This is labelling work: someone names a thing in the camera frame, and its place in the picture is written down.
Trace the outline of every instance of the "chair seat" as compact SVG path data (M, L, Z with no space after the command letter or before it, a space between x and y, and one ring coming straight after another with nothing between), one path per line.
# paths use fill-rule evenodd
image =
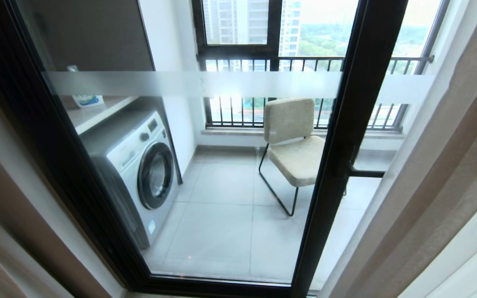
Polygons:
M324 139L309 136L289 144L270 145L268 156L288 183L303 187L316 183L324 145Z

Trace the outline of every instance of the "label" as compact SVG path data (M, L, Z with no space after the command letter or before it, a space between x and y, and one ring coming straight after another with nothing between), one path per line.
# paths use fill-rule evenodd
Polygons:
M154 222L154 220L152 219L150 221L150 223L148 224L148 232L150 232L150 234L152 235L152 233L154 232L154 230L156 230L156 223Z

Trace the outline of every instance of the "front-loading washing machine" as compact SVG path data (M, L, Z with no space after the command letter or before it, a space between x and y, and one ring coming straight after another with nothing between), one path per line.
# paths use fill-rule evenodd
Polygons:
M157 111L119 111L81 136L139 249L153 245L178 189L165 124Z

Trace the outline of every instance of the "tiled floor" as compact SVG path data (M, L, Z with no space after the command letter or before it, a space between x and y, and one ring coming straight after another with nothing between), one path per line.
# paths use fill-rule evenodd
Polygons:
M257 172L262 150L197 151L148 253L153 272L290 282L314 186L299 189L295 215L288 217ZM263 173L290 207L295 189L269 159ZM325 283L379 182L349 180L312 290Z

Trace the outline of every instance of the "black metal chair leg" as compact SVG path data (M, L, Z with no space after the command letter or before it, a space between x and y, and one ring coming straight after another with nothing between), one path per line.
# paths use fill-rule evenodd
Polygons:
M261 166L263 165L263 161L265 160L265 156L266 156L266 152L268 151L268 146L270 144L267 144L266 145L266 148L265 148L265 152L263 153L263 158L261 158L261 163L259 164L259 174L261 175L261 178L263 178L263 180L265 181L266 185L268 186L268 188L270 189L270 191L272 192L273 196L275 196L275 198L277 199L277 202L279 202L279 204L281 205L281 207L284 209L284 211L286 212L286 214L288 216L293 216L294 215L294 211L296 210L296 201L297 201L297 191L299 191L299 187L296 187L296 193L294 195L294 203L292 205L292 212L289 212L288 209L286 209L286 206L281 202L279 196L277 196L277 194L275 193L275 191L273 190L273 188L271 188L271 185L270 183L268 183L268 181L266 180L265 176L263 175L263 173L261 172Z

